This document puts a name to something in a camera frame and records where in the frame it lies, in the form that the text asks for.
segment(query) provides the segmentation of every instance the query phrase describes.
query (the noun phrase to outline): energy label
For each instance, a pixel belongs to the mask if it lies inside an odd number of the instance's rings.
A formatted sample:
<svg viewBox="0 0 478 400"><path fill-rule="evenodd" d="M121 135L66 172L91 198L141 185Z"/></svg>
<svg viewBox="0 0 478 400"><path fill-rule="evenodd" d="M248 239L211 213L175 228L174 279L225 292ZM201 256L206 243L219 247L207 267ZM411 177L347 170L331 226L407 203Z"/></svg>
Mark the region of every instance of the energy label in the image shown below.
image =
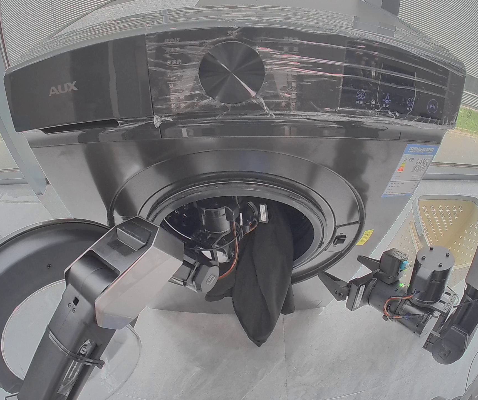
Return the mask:
<svg viewBox="0 0 478 400"><path fill-rule="evenodd" d="M412 195L438 149L438 145L409 143L382 197Z"/></svg>

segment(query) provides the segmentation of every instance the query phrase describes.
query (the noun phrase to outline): black cloth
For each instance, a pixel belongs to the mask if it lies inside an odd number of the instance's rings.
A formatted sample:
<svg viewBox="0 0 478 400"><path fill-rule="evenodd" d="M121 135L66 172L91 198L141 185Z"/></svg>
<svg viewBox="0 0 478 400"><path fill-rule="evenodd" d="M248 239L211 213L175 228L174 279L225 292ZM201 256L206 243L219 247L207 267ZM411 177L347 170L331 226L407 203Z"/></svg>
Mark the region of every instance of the black cloth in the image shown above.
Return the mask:
<svg viewBox="0 0 478 400"><path fill-rule="evenodd" d="M242 328L258 347L269 338L280 313L294 312L291 228L280 203L263 203L268 223L260 222L240 241L235 269L206 295L207 301L232 297Z"/></svg>

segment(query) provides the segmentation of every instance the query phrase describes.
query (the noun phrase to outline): washing machine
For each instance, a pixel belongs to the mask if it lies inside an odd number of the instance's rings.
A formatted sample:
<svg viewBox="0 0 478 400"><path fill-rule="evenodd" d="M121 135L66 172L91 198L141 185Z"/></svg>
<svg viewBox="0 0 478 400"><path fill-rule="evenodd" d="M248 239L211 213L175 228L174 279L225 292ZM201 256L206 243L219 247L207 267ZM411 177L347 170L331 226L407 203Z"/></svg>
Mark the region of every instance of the washing machine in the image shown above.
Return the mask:
<svg viewBox="0 0 478 400"><path fill-rule="evenodd" d="M18 290L0 337L108 227L142 216L182 238L194 203L215 197L282 203L297 306L322 306L315 276L351 278L386 235L455 126L465 69L362 0L116 0L4 80L16 131L74 219L0 242L0 286ZM172 283L151 306L219 311Z"/></svg>

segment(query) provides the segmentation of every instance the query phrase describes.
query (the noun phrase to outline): gray floor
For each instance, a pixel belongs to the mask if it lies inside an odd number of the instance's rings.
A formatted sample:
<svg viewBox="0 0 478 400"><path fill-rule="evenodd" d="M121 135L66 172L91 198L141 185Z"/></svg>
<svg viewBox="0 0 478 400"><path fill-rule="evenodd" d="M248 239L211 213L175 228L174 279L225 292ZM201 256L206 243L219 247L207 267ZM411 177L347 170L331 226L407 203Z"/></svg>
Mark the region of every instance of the gray floor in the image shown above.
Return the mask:
<svg viewBox="0 0 478 400"><path fill-rule="evenodd" d="M426 181L419 191L478 198L478 182ZM66 216L51 190L38 198L27 186L0 187L0 238L31 223ZM462 394L478 350L477 330L460 361L439 365L401 325L383 321L371 309L349 312L335 301L281 317L260 348L248 341L233 314L147 308L135 329L141 358L114 400L450 398ZM477 369L478 355L471 375Z"/></svg>

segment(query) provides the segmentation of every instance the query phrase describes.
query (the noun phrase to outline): washing machine door opening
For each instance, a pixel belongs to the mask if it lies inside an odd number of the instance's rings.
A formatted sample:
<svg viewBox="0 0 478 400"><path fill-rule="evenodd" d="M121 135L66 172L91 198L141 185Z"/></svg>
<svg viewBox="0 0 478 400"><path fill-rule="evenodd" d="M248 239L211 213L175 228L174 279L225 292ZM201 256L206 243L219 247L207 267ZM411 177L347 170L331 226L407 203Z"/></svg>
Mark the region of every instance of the washing machine door opening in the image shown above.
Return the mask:
<svg viewBox="0 0 478 400"><path fill-rule="evenodd" d="M119 195L117 199L118 209L121 209L120 204L125 201L123 193L129 193L126 197L129 197L129 203L134 203L137 196L142 197L143 185L148 185L146 180L155 183L156 178L151 176L154 170L151 170L152 173L150 173L150 170L145 171L148 173L141 173L139 179L136 179L137 177L132 179L132 185L135 188L131 189L128 185ZM335 201L328 203L324 197L305 187L303 183L296 183L291 179L267 174L261 177L259 173L250 174L251 176L245 179L246 175L245 172L226 172L209 178L194 177L188 180L178 180L173 184L164 186L149 198L147 196L138 215L155 224L160 224L184 243L189 243L195 230L199 229L202 224L200 207L203 206L198 205L202 201L218 199L222 202L235 197L239 207L245 203L255 203L257 212L260 212L260 204L265 204L268 206L269 217L271 205L275 204L288 220L293 237L293 283L313 277L320 269L334 265L357 241L356 237L362 226L362 221L358 217L351 223L337 224L337 219L344 220L343 218L348 215L347 212L341 212L338 206L341 206L342 203L348 206L355 203L358 206L355 192L346 183L343 183L340 177L334 177L333 174L327 173L330 176L325 178L324 187L327 188L335 182L339 187L337 190L333 190L339 192L339 194L332 194ZM236 221L237 234L239 233L239 226L245 224L241 224L240 217L237 217ZM213 236L213 243L203 246L198 244L197 247L214 249L213 245L217 239L218 236ZM233 260L233 239L234 235L228 232L222 240L216 243L219 246L230 242L231 250L218 251L217 253L213 253L214 251L208 252L216 255L216 259L219 259L220 255L219 262Z"/></svg>
<svg viewBox="0 0 478 400"><path fill-rule="evenodd" d="M272 223L269 215L274 207L283 214L281 223L290 228L294 262L307 259L311 255L315 228L300 210L283 202L249 196L212 197L180 206L163 219L161 226L226 266L234 259L235 240L239 243L260 223Z"/></svg>

